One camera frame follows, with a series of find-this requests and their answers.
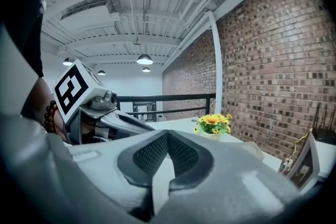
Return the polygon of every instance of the potted plant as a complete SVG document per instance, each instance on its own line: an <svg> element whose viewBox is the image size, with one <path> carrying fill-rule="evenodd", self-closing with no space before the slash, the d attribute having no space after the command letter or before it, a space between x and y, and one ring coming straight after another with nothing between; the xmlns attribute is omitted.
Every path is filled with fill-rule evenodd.
<svg viewBox="0 0 336 224"><path fill-rule="evenodd" d="M205 115L201 117L194 127L194 133L214 140L219 140L221 135L231 132L229 120L232 119L230 114L223 116L221 114Z"/></svg>

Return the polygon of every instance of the white column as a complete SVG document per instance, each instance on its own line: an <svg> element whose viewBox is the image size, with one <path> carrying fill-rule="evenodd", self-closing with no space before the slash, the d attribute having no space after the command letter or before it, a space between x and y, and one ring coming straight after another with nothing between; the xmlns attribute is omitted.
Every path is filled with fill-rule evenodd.
<svg viewBox="0 0 336 224"><path fill-rule="evenodd" d="M220 113L222 108L222 95L223 95L223 67L222 67L222 53L220 51L219 34L216 25L216 19L213 12L208 11L205 13L210 20L212 35L214 39L215 47L215 59L216 59L216 103L215 114Z"/></svg>

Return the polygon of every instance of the beaded bracelet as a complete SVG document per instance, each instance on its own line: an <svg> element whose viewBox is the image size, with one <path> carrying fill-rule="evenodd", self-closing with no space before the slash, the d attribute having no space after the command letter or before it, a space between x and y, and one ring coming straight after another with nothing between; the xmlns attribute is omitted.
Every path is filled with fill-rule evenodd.
<svg viewBox="0 0 336 224"><path fill-rule="evenodd" d="M54 115L57 109L58 108L55 100L52 100L50 105L46 108L47 113L44 114L44 125L48 133L55 133Z"/></svg>

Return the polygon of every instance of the lamp shade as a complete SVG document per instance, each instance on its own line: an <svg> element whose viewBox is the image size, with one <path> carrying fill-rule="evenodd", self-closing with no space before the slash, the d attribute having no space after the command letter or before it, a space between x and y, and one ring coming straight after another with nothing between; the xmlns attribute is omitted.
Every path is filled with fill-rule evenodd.
<svg viewBox="0 0 336 224"><path fill-rule="evenodd" d="M71 66L72 63L73 63L74 61L75 61L75 60L72 59L72 58L70 58L70 57L65 58L65 60L64 60L64 62L63 62L63 65L65 65L65 66Z"/></svg>
<svg viewBox="0 0 336 224"><path fill-rule="evenodd" d="M144 67L144 68L142 69L142 72L151 72L151 70L150 70L148 67Z"/></svg>
<svg viewBox="0 0 336 224"><path fill-rule="evenodd" d="M106 75L106 73L105 73L105 71L104 71L104 70L99 70L97 74L98 74L98 75L101 75L101 76L104 76L104 75Z"/></svg>
<svg viewBox="0 0 336 224"><path fill-rule="evenodd" d="M141 65L151 65L153 60L148 54L142 54L138 57L136 62Z"/></svg>

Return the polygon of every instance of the white wall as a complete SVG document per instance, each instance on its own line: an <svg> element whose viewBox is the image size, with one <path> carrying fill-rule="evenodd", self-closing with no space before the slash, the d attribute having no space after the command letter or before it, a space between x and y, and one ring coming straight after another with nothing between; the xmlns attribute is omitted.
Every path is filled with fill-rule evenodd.
<svg viewBox="0 0 336 224"><path fill-rule="evenodd" d="M43 63L44 80L52 89L60 76L67 69L63 65L63 57L51 55L47 52L41 52ZM108 65L104 67L105 76L99 76L107 89L115 92L117 95L162 95L162 71L160 65L148 66L151 72L142 72L141 65L127 64L127 65ZM157 103L158 111L162 110L162 102ZM121 111L132 112L132 103L121 103Z"/></svg>

